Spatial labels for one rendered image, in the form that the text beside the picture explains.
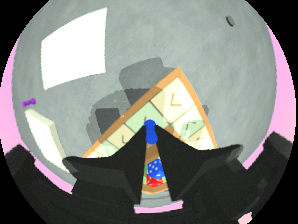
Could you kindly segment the blue pawn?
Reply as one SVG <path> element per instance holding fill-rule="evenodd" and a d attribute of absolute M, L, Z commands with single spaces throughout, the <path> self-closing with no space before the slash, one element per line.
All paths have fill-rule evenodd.
<path fill-rule="evenodd" d="M 157 143 L 157 136 L 154 131 L 156 131 L 156 121 L 148 120 L 145 121 L 146 125 L 146 132 L 148 132 L 148 135 L 146 135 L 146 141 L 148 141 L 148 144 L 156 144 Z"/>

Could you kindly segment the purple pawn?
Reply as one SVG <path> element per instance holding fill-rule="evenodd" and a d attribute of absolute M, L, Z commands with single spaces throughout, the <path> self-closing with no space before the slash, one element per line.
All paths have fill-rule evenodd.
<path fill-rule="evenodd" d="M 25 103 L 21 103 L 21 107 L 27 107 L 27 105 L 35 105 L 36 101 L 35 101 L 35 97 L 33 97 L 33 99 L 31 99 L 31 101 L 25 100 Z"/>

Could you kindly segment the blue die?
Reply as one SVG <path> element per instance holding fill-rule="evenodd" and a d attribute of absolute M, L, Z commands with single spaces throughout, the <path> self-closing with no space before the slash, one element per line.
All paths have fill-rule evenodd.
<path fill-rule="evenodd" d="M 161 161 L 160 159 L 156 159 L 154 161 L 150 161 L 148 164 L 149 167 L 149 177 L 154 177 L 154 179 L 160 179 L 160 177 L 164 177 L 164 169 L 162 169 Z"/>

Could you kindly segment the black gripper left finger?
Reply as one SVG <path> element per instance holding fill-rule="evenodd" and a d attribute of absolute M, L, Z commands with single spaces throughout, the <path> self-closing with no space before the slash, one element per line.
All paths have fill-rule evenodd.
<path fill-rule="evenodd" d="M 61 164 L 74 179 L 89 181 L 98 185 L 122 188 L 133 200 L 141 205 L 142 179 L 146 159 L 146 125 L 138 129 L 132 139 L 108 157 L 64 157 Z"/>

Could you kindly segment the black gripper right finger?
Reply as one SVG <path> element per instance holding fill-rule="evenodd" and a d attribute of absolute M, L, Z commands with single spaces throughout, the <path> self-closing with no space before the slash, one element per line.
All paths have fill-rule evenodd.
<path fill-rule="evenodd" d="M 237 159 L 245 145 L 227 145 L 223 148 L 196 149 L 181 141 L 166 129 L 156 125 L 157 151 L 161 157 L 170 201 L 181 201 L 186 190 L 196 183 L 202 173 Z"/>

